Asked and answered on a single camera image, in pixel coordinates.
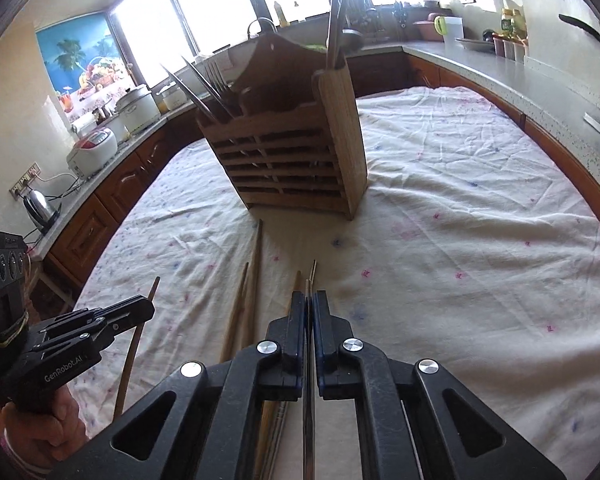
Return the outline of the person's left hand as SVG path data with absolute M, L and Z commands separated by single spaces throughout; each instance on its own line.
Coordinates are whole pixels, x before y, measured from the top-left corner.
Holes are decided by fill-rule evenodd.
M 2 408 L 6 451 L 18 466 L 40 476 L 88 442 L 79 405 L 69 388 L 55 391 L 42 414 L 20 411 L 12 402 Z

